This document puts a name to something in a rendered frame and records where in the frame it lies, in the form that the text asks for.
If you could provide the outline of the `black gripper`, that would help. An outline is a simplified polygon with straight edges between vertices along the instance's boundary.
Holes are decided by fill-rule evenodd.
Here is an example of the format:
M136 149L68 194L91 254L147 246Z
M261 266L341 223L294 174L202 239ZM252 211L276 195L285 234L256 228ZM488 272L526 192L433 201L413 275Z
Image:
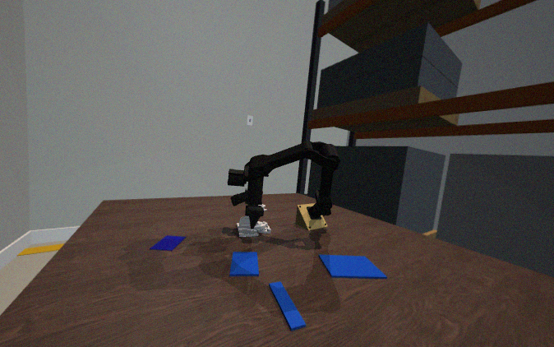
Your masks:
M246 203L248 204L248 206L246 206L245 215L249 216L250 218L251 229L254 229L259 218L264 215L264 210L262 206L258 206L258 205L262 205L262 201L261 201L262 194L263 194L262 189L263 188L247 187L247 195L248 195L249 203Z

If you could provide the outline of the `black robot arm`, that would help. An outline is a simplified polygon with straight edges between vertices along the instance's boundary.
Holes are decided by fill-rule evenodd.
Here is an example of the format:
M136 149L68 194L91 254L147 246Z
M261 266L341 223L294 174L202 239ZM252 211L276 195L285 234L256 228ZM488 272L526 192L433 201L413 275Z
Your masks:
M316 152L316 150L319 151ZM307 210L312 220L320 220L321 215L331 215L332 201L330 197L334 171L339 167L340 158L334 145L324 142L303 141L301 144L273 155L256 155L245 164L244 170L229 169L229 186L263 188L264 177L280 166L293 163L301 159L309 159L321 168L321 188L316 191L316 204L308 206ZM240 203L249 203L247 189L245 192L231 197L233 206Z

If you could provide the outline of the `blue flat rectangular plate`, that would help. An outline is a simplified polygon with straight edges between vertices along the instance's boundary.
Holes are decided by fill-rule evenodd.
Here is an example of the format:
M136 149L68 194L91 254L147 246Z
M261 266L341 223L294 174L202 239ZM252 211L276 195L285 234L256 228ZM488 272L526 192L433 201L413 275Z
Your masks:
M331 277L387 279L365 256L318 255Z
M160 239L150 250L173 250L184 239L183 236L166 235Z
M259 275L257 252L233 252L229 276Z

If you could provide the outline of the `blue flat bar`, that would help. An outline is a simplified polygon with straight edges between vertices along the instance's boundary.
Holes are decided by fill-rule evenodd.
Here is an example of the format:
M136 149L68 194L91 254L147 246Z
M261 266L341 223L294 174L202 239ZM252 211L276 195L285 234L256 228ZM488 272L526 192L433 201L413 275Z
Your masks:
M305 321L302 319L281 281L269 283L269 286L290 330L293 331L305 327Z

